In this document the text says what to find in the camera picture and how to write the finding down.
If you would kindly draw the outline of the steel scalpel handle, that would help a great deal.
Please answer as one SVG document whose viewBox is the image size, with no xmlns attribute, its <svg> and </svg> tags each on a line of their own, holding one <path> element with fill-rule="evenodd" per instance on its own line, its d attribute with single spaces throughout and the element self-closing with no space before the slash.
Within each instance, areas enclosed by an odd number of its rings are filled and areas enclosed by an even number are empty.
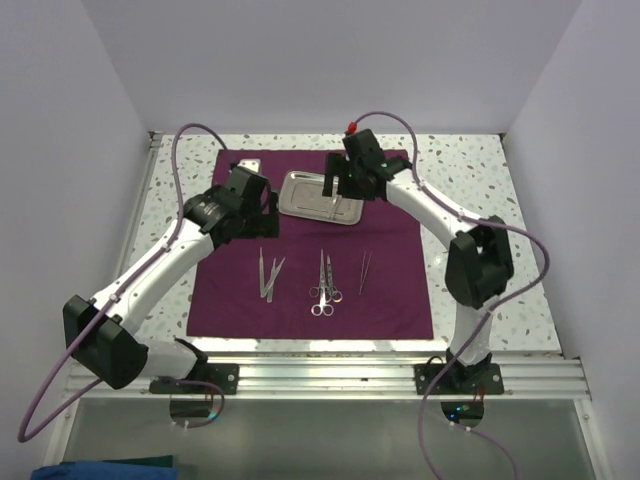
<svg viewBox="0 0 640 480">
<path fill-rule="evenodd" d="M 277 279 L 278 272 L 279 272 L 279 270 L 278 270 L 278 267 L 277 267 L 277 264 L 276 264 L 276 259 L 273 259 L 270 278 L 269 278 L 269 280 L 267 282 L 267 287 L 268 288 L 267 288 L 267 294 L 266 294 L 266 301 L 267 301 L 268 304 L 272 303 L 272 301 L 273 301 L 274 284 L 275 284 L 275 281 Z"/>
<path fill-rule="evenodd" d="M 259 261 L 259 273 L 260 273 L 260 295 L 262 298 L 268 296 L 268 294 L 273 290 L 275 281 L 282 269 L 285 258 L 283 258 L 279 263 L 273 263 L 271 268 L 270 277 L 267 281 L 264 280 L 264 261 Z"/>
<path fill-rule="evenodd" d="M 262 247 L 260 247 L 259 249 L 259 291 L 260 298 L 265 298 L 267 294 L 267 288 L 265 282 L 264 256 Z"/>
</svg>

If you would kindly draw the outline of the steel scissors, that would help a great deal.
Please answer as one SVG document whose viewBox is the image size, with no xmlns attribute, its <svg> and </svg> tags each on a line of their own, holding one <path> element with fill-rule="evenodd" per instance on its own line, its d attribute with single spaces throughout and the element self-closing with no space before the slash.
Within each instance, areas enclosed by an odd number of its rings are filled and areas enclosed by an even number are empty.
<svg viewBox="0 0 640 480">
<path fill-rule="evenodd" d="M 340 303 L 343 299 L 341 291 L 335 286 L 333 278 L 333 266 L 331 257 L 326 258 L 326 292 L 328 299 L 335 303 Z"/>
<path fill-rule="evenodd" d="M 311 287 L 309 295 L 316 299 L 316 303 L 312 305 L 310 311 L 315 317 L 331 316 L 334 313 L 334 307 L 330 304 L 326 285 L 325 274 L 321 273 L 319 277 L 319 284 L 316 287 Z"/>
</svg>

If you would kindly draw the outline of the purple surgical cloth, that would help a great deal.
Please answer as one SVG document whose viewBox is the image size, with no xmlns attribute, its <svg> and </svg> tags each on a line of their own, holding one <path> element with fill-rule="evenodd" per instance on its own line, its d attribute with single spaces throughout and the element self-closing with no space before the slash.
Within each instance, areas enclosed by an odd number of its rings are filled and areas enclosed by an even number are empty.
<svg viewBox="0 0 640 480">
<path fill-rule="evenodd" d="M 234 239 L 197 266 L 186 331 L 193 337 L 295 340 L 416 340 L 433 336 L 420 225 L 382 201 L 367 202 L 353 226 L 280 216 L 278 238 Z M 260 298 L 285 258 L 273 301 Z M 311 314 L 320 250 L 332 260 L 343 300 L 331 316 Z M 358 294 L 363 253 L 372 252 Z"/>
</svg>

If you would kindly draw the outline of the broad steel tweezers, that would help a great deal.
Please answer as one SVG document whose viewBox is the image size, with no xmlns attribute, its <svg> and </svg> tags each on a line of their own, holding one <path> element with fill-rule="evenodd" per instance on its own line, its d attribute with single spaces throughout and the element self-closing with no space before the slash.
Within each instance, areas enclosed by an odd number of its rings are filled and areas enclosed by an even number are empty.
<svg viewBox="0 0 640 480">
<path fill-rule="evenodd" d="M 332 198 L 331 210 L 329 211 L 329 216 L 328 216 L 330 220 L 333 220 L 336 217 L 341 201 L 342 201 L 342 197 L 340 195 L 336 195 L 335 197 Z"/>
</svg>

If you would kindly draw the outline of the thin steel tweezers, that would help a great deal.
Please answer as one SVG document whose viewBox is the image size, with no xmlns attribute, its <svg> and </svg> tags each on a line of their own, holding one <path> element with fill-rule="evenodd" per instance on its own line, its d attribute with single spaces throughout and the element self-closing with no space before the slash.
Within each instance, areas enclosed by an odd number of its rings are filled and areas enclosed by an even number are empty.
<svg viewBox="0 0 640 480">
<path fill-rule="evenodd" d="M 367 274 L 369 271 L 369 267 L 370 267 L 370 262 L 372 259 L 372 252 L 369 251 L 365 251 L 363 253 L 363 258 L 362 258 L 362 265 L 361 265 L 361 273 L 360 273 L 360 280 L 359 280 L 359 289 L 358 289 L 358 294 L 361 295 L 363 290 L 364 290 L 364 286 L 366 283 L 366 278 L 367 278 Z"/>
</svg>

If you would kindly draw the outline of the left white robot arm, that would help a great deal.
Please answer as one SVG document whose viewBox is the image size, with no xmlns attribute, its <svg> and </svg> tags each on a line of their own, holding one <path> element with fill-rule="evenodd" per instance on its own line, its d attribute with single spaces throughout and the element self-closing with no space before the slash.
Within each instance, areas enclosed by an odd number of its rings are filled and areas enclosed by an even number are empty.
<svg viewBox="0 0 640 480">
<path fill-rule="evenodd" d="M 208 379 L 207 356 L 182 339 L 142 342 L 136 334 L 162 297 L 192 267 L 233 239 L 279 234 L 278 194 L 258 159 L 234 165 L 227 181 L 189 199 L 184 217 L 124 275 L 63 307 L 73 358 L 113 389 L 142 377 L 172 378 L 185 392 Z"/>
</svg>

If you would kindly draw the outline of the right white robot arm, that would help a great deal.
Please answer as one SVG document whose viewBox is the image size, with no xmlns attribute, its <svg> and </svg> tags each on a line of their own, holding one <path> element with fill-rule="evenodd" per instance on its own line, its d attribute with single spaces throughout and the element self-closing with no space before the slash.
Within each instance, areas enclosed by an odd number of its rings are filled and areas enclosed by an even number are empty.
<svg viewBox="0 0 640 480">
<path fill-rule="evenodd" d="M 456 303 L 446 365 L 435 375 L 457 392 L 476 386 L 491 365 L 489 306 L 514 275 L 508 234 L 497 216 L 478 217 L 442 193 L 425 193 L 409 160 L 388 157 L 369 129 L 351 123 L 345 152 L 326 157 L 322 195 L 381 199 L 410 215 L 447 248 L 445 285 Z"/>
</svg>

